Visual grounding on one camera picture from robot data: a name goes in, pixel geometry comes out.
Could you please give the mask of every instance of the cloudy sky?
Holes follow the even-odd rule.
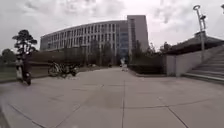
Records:
[[[149,42],[156,48],[165,41],[176,44],[199,30],[192,10],[196,4],[207,15],[208,35],[224,39],[223,0],[1,0],[0,52],[13,48],[11,38],[21,29],[28,29],[39,41],[40,36],[66,27],[126,19],[131,14],[147,16]]]

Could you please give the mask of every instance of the paved plaza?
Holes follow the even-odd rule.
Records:
[[[119,68],[0,85],[11,128],[223,128],[224,86]]]

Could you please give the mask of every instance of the large white building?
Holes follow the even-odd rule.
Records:
[[[88,54],[93,40],[97,41],[100,48],[106,42],[110,43],[114,55],[130,55],[136,41],[141,43],[141,49],[145,51],[148,48],[146,16],[129,15],[127,20],[91,23],[53,32],[41,37],[40,50],[82,47]]]

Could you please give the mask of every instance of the lamp post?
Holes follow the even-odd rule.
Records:
[[[197,16],[198,16],[198,22],[199,22],[199,26],[200,26],[200,38],[201,38],[201,60],[204,61],[204,51],[205,51],[205,39],[204,39],[204,34],[203,32],[206,29],[206,25],[205,25],[205,15],[200,14],[199,9],[201,8],[200,5],[195,5],[193,7],[193,10],[196,11]]]
[[[224,4],[221,6],[221,8],[223,9],[223,14],[224,14]]]

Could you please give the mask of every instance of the concrete wall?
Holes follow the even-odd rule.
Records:
[[[211,58],[217,52],[224,50],[223,46],[211,48],[205,50],[205,61]],[[168,76],[175,75],[177,77],[190,71],[196,66],[200,65],[201,61],[201,51],[178,55],[178,56],[167,56],[166,57],[166,71]]]

